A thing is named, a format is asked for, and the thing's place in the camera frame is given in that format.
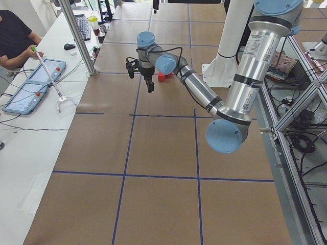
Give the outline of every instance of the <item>robotic arm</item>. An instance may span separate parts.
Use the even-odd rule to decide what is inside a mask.
[[[217,152],[232,153],[245,141],[251,123],[249,112],[269,68],[279,40],[299,31],[302,0],[254,0],[255,10],[249,22],[251,34],[225,102],[206,85],[182,56],[165,52],[155,43],[151,32],[137,37],[138,60],[126,68],[144,76],[148,91],[153,91],[154,67],[167,75],[173,72],[197,102],[213,116],[208,126],[208,144]]]

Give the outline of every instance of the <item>person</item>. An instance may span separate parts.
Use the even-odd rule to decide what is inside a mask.
[[[0,10],[0,66],[8,70],[22,67],[29,57],[36,57],[32,46],[41,38],[17,15]]]

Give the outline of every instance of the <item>blue joint cap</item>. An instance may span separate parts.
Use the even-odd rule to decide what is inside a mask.
[[[242,144],[242,133],[238,127],[225,119],[212,121],[206,129],[206,141],[216,152],[229,154]]]
[[[296,26],[296,27],[293,27],[293,28],[291,29],[290,33],[287,34],[287,36],[293,36],[293,35],[299,33],[300,28],[301,28],[301,25]]]
[[[141,32],[137,36],[138,47],[148,47],[155,43],[155,37],[152,32]]]
[[[254,0],[254,7],[261,14],[277,16],[292,11],[301,3],[303,0]]]
[[[176,66],[177,62],[171,55],[161,55],[155,62],[155,68],[164,75],[172,73]]]

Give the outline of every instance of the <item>blue device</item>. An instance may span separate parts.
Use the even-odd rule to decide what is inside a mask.
[[[10,98],[3,111],[24,115],[30,114],[47,90],[48,85],[24,82],[22,87]]]
[[[61,75],[61,73],[66,68],[66,62],[61,60],[52,60],[52,59],[44,59],[43,62],[45,63],[46,67],[49,70],[49,73],[51,74],[51,77],[53,78],[53,81],[57,80],[58,77]],[[44,70],[43,66],[39,64],[32,74],[29,75],[29,77],[26,79],[26,82],[34,83],[34,84],[41,84],[41,85],[50,85],[51,80],[46,74],[46,71]]]

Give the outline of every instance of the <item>person's hand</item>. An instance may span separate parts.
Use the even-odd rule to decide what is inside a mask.
[[[35,45],[31,45],[29,46],[27,49],[26,49],[26,52],[28,54],[29,57],[35,57],[37,58],[36,56],[36,53],[32,50],[32,47],[35,47]],[[40,57],[43,57],[44,53],[43,52],[38,52]]]

